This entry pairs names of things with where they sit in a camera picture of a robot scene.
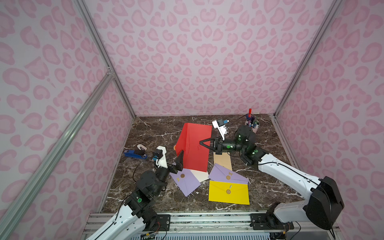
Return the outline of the red envelope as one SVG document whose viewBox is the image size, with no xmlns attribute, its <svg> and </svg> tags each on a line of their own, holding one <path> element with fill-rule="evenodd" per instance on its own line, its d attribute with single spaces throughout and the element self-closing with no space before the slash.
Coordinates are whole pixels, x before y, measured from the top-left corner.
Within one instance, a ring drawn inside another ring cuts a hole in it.
<svg viewBox="0 0 384 240">
<path fill-rule="evenodd" d="M 177 156 L 183 154 L 183 168 L 207 172 L 209 149 L 200 145 L 201 140 L 212 136 L 212 126 L 185 123 L 175 146 Z"/>
</svg>

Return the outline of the lilac envelope with butterfly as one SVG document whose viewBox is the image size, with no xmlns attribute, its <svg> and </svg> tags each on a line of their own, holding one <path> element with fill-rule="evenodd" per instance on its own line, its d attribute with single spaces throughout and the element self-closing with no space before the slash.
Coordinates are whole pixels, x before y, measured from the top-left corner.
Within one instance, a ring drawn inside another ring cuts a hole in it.
<svg viewBox="0 0 384 240">
<path fill-rule="evenodd" d="M 178 171 L 176 174 L 170 173 L 170 175 L 185 197 L 189 196 L 201 185 L 199 180 L 188 169 Z"/>
</svg>

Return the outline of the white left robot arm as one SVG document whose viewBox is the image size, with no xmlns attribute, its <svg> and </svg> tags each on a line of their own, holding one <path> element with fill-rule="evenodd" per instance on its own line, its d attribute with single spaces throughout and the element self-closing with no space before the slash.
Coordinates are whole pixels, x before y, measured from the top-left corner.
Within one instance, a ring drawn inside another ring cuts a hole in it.
<svg viewBox="0 0 384 240">
<path fill-rule="evenodd" d="M 145 171 L 136 181 L 136 188 L 121 203 L 120 209 L 89 240 L 129 240 L 142 234 L 141 240 L 154 238 L 161 231 L 170 230 L 170 215 L 158 215 L 154 209 L 155 198 L 167 188 L 170 173 L 183 170 L 184 151 L 174 164 Z"/>
</svg>

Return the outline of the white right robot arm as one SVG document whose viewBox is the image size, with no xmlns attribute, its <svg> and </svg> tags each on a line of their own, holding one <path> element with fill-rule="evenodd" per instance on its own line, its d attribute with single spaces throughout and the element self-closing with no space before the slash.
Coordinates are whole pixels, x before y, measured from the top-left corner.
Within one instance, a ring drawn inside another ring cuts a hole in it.
<svg viewBox="0 0 384 240">
<path fill-rule="evenodd" d="M 334 179 L 312 176 L 279 160 L 256 144 L 256 133 L 248 126 L 240 126 L 233 139 L 209 138 L 201 140 L 200 145 L 219 155 L 237 152 L 247 166 L 278 179 L 301 195 L 302 201 L 273 204 L 268 210 L 269 220 L 312 222 L 330 231 L 345 207 Z"/>
</svg>

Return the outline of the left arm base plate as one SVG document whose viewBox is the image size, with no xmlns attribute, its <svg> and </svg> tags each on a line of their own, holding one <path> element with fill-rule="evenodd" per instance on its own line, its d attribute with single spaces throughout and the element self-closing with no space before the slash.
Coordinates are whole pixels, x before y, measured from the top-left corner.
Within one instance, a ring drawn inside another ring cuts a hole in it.
<svg viewBox="0 0 384 240">
<path fill-rule="evenodd" d="M 143 216 L 141 220 L 145 224 L 144 232 L 169 231 L 171 215 L 169 214 L 149 214 Z"/>
</svg>

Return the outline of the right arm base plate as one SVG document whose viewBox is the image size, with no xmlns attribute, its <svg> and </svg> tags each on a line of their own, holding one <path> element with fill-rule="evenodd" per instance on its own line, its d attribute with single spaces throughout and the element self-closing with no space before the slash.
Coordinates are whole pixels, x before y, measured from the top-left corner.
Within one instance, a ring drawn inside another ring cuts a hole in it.
<svg viewBox="0 0 384 240">
<path fill-rule="evenodd" d="M 294 224 L 292 222 L 282 223 L 273 214 L 267 213 L 256 213 L 250 214 L 251 224 L 253 230 L 264 230 L 264 231 L 289 231 L 294 230 Z"/>
</svg>

